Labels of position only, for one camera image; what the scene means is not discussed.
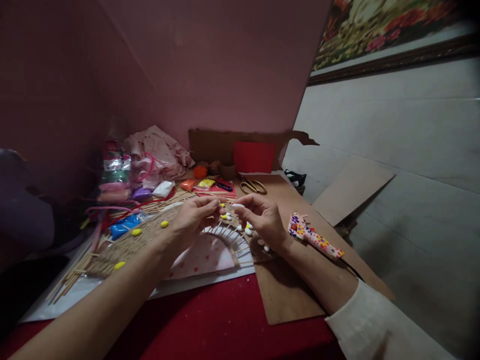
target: yellow clay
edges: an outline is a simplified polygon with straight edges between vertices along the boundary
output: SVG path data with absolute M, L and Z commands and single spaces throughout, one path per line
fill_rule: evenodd
M 120 261 L 119 263 L 115 264 L 115 266 L 113 267 L 113 271 L 116 272 L 116 271 L 119 270 L 123 265 L 125 265 L 125 261 Z

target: red paper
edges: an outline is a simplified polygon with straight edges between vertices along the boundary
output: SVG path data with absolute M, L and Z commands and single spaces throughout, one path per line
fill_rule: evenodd
M 236 141 L 233 162 L 239 173 L 271 173 L 275 158 L 275 145 L 264 142 Z

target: red tablecloth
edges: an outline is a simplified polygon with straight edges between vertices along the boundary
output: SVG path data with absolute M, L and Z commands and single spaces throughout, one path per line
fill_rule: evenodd
M 49 321 L 19 325 L 7 359 Z M 107 359 L 344 359 L 323 317 L 269 326 L 255 274 L 147 301 Z

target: forearm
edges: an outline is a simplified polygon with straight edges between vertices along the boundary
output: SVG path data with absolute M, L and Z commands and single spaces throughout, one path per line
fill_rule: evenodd
M 152 241 L 12 359 L 102 359 L 178 255 L 171 235 Z
M 325 310 L 334 314 L 353 296 L 358 280 L 316 250 L 298 241 L 287 243 L 278 253 L 306 282 Z

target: orange clay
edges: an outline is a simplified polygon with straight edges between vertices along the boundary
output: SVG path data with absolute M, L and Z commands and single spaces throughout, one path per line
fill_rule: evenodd
M 184 182 L 181 183 L 181 187 L 184 188 L 187 191 L 192 191 L 194 186 L 197 184 L 197 180 L 195 179 L 187 179 Z
M 195 166 L 193 169 L 193 176 L 195 179 L 203 179 L 207 176 L 208 170 L 205 166 Z

